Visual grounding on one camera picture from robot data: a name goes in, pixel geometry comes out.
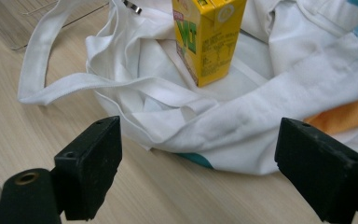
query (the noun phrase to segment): wooden table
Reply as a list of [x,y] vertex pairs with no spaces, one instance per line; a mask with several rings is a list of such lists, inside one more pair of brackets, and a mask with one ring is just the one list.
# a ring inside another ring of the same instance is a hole
[[[107,8],[60,33],[51,52],[48,83],[85,71],[84,39],[103,27]],[[0,41],[0,185],[53,157],[92,122],[106,117],[92,91],[49,106],[22,105],[17,86],[24,49]],[[91,223],[322,223],[280,173],[239,175],[209,170],[173,154],[145,151],[123,139],[123,161]]]

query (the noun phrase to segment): metal clip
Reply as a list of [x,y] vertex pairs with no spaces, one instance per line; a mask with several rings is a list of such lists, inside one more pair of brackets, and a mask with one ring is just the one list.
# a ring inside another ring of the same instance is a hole
[[132,9],[138,15],[141,14],[141,12],[142,12],[141,8],[137,7],[135,4],[133,4],[130,1],[127,1],[127,0],[122,0],[122,1],[123,1],[124,5],[126,5],[127,8]]

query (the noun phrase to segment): yellow carton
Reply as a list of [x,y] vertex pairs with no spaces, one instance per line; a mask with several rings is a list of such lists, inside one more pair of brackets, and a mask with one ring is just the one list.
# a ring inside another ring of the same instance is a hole
[[246,0],[172,0],[176,47],[201,87],[228,73]]

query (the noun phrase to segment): black mechanical part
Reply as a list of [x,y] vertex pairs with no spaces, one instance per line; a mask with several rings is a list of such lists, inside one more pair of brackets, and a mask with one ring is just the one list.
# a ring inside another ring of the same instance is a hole
[[351,223],[358,211],[358,153],[307,123],[282,119],[281,172],[322,221]]
[[49,172],[32,169],[4,185],[0,224],[61,223],[94,218],[122,159],[119,117],[101,119],[58,153]]

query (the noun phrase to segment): wood grain surface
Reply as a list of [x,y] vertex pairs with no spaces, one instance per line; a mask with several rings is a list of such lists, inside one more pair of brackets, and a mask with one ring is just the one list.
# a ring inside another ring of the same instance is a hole
[[[107,8],[62,29],[47,82],[85,71],[84,39],[103,27]],[[52,169],[53,157],[92,122],[106,117],[92,91],[49,106],[22,105],[17,86],[24,49],[0,40],[0,185],[31,168]],[[123,139],[123,161],[90,223],[322,223],[280,173],[239,175],[209,170]]]

